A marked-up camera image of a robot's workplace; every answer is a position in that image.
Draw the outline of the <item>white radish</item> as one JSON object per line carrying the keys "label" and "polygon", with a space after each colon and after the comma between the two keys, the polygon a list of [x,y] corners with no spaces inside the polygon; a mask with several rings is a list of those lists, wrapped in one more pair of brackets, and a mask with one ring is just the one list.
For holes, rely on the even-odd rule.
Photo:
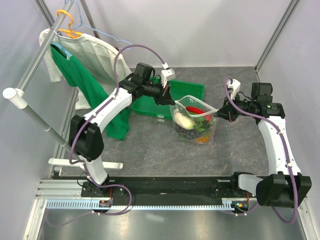
{"label": "white radish", "polygon": [[172,119],[177,125],[186,130],[192,130],[195,126],[194,121],[191,118],[180,113],[178,109],[175,109],[173,111]]}

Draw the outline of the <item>red chili pepper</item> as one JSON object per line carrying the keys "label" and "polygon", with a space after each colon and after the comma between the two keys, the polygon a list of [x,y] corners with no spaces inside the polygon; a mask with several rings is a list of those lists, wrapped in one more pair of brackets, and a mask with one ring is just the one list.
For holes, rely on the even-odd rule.
{"label": "red chili pepper", "polygon": [[[186,107],[186,110],[190,113],[190,114],[193,114],[193,115],[200,115],[200,114],[204,114],[205,112],[197,107],[194,107],[194,106],[187,106]],[[205,120],[206,121],[210,121],[211,120],[211,116],[210,115],[205,115],[204,116]]]}

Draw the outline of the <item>green chili pepper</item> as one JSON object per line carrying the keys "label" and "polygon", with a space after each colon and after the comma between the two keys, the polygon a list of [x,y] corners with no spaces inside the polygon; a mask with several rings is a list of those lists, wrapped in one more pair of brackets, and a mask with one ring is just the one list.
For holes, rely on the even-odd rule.
{"label": "green chili pepper", "polygon": [[196,123],[203,123],[206,121],[205,117],[204,116],[199,116],[199,114],[197,113],[194,113],[194,112],[188,112],[191,116],[192,116],[192,119],[196,122]]}

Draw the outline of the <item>clear dotted zip top bag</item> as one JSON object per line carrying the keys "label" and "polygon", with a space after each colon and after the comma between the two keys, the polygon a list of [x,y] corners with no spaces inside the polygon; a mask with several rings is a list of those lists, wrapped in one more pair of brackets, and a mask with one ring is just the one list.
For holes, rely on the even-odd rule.
{"label": "clear dotted zip top bag", "polygon": [[[189,114],[189,112],[186,110],[186,107],[188,106],[192,106],[192,107],[196,107],[198,109],[201,109],[202,111],[204,111],[205,113],[203,114],[199,114],[200,117],[204,117],[205,115],[210,115],[211,116],[211,119],[210,121],[204,121],[204,122],[211,122],[211,123],[214,123],[215,126],[217,126],[217,121],[218,121],[218,118],[217,117],[214,117],[214,113],[217,111],[217,109],[215,109],[214,107],[210,106],[209,104],[203,102],[202,100],[192,96],[192,95],[186,95],[184,97],[182,97],[181,99],[179,100],[176,100],[175,101],[175,105],[171,105],[170,106],[170,113],[171,113],[171,117],[172,117],[172,121],[173,121],[173,127],[175,129],[175,126],[177,125],[174,120],[173,120],[173,112],[174,110],[178,109],[180,113],[182,113],[183,115],[185,115],[186,117],[189,117],[190,119],[193,120],[192,116]],[[194,121],[195,125],[194,125],[194,128],[196,128],[196,126],[201,126],[202,125],[202,122],[200,123],[196,123]],[[182,140],[182,141],[186,141],[186,142],[190,142],[190,143],[193,143],[193,144],[208,144],[209,142],[211,142],[214,137],[209,140],[208,143],[198,143],[195,141],[195,139],[191,139],[191,140],[185,140],[185,139],[181,139],[179,136],[178,136],[178,133],[176,132],[177,134],[177,137]]]}

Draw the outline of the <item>orange carrot with green leaves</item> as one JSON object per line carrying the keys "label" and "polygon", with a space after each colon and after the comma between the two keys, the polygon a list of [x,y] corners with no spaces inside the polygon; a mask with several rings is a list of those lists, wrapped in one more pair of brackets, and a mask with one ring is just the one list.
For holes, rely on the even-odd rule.
{"label": "orange carrot with green leaves", "polygon": [[211,140],[216,131],[216,124],[212,122],[202,122],[201,125],[195,127],[194,139],[197,143],[206,144]]}

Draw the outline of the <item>dark purple grape bunch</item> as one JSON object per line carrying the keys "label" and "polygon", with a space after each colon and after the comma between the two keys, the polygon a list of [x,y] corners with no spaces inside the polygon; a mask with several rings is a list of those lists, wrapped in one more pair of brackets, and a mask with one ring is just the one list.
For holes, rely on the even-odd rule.
{"label": "dark purple grape bunch", "polygon": [[193,140],[202,135],[202,133],[196,129],[185,129],[179,125],[176,125],[174,129],[178,136],[183,140]]}

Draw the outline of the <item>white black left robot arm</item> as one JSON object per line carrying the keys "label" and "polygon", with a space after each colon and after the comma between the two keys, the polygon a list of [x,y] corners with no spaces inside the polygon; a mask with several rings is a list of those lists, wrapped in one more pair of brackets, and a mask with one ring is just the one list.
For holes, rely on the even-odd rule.
{"label": "white black left robot arm", "polygon": [[93,182],[92,191],[99,197],[110,191],[108,174],[101,154],[104,150],[103,130],[116,116],[142,96],[152,97],[157,105],[175,105],[169,81],[175,71],[164,64],[157,83],[151,80],[154,68],[138,63],[134,72],[119,82],[112,94],[84,116],[75,115],[70,122],[68,144],[71,152],[79,155],[84,170]]}

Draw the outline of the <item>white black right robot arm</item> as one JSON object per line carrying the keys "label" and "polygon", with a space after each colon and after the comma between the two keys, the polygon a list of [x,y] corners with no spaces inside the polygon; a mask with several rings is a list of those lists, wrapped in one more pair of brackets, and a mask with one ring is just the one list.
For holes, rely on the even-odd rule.
{"label": "white black right robot arm", "polygon": [[251,96],[242,100],[240,82],[227,79],[224,83],[226,97],[216,116],[233,122],[238,116],[254,118],[260,130],[268,157],[268,176],[258,177],[249,173],[236,173],[229,191],[235,197],[246,191],[255,195],[261,206],[297,208],[312,186],[309,176],[302,175],[286,134],[283,106],[273,102],[273,86],[255,82]]}

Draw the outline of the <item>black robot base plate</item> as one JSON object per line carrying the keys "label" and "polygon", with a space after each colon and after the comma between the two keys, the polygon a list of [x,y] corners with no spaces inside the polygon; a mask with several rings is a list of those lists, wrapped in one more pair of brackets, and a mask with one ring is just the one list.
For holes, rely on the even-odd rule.
{"label": "black robot base plate", "polygon": [[82,185],[82,197],[127,197],[128,188],[132,196],[138,195],[181,195],[208,196],[220,198],[253,199],[254,193],[236,186],[234,176],[113,176],[107,185],[112,187],[97,187],[86,181]]}

